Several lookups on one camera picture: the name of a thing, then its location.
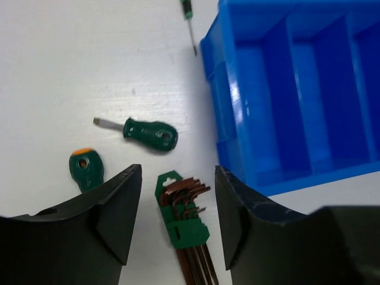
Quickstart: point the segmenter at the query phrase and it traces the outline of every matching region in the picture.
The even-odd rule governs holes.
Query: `white table surface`
[[[199,42],[217,0],[193,0]],[[92,124],[160,120],[179,131],[157,156]],[[120,284],[184,284],[154,199],[159,174],[177,170],[214,186],[216,128],[202,58],[194,57],[179,0],[0,0],[0,214],[36,214],[80,192],[69,155],[93,147],[109,179],[142,164],[142,191]],[[309,213],[324,204],[380,204],[375,173],[274,197]],[[221,285],[224,270],[214,191],[198,198]]]

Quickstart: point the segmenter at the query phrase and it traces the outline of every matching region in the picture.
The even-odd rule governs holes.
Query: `screwdriver shaft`
[[[120,123],[114,123],[109,120],[104,120],[100,118],[94,118],[94,124],[105,129],[115,129],[117,131],[123,131],[124,125]]]
[[[188,26],[189,26],[189,32],[190,32],[190,39],[191,39],[191,45],[194,49],[194,54],[195,56],[197,56],[197,46],[195,44],[195,40],[194,40],[194,33],[192,31],[192,26],[191,26],[191,18],[187,19],[188,21]]]

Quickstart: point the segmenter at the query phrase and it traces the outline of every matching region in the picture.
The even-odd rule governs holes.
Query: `stubby screwdriver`
[[[182,3],[183,14],[185,15],[185,19],[189,25],[191,44],[192,44],[192,47],[194,48],[194,54],[195,54],[195,56],[197,56],[197,46],[195,44],[194,34],[192,32],[192,26],[191,26],[191,19],[193,16],[192,7],[191,7],[191,0],[180,0],[180,1]]]
[[[170,151],[177,145],[178,133],[174,127],[163,122],[138,122],[131,118],[125,124],[94,118],[94,124],[123,133],[124,138],[132,138],[158,151]]]

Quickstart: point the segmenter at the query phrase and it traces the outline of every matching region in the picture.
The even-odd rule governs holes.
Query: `blue storage tray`
[[[220,164],[264,195],[380,169],[380,2],[221,0],[201,42]]]

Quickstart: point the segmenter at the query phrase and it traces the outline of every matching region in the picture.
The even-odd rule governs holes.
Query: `green plastic holder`
[[[163,217],[167,233],[175,249],[192,248],[194,246],[203,245],[210,237],[207,226],[202,223],[199,217],[191,214],[187,220],[177,220],[172,205],[162,207],[160,205],[160,196],[165,187],[163,184],[167,181],[181,181],[182,176],[175,171],[162,174],[157,179],[155,196],[159,204],[161,215]],[[179,216],[182,217],[185,210],[196,208],[194,203],[189,203],[187,209],[183,204],[176,205]]]

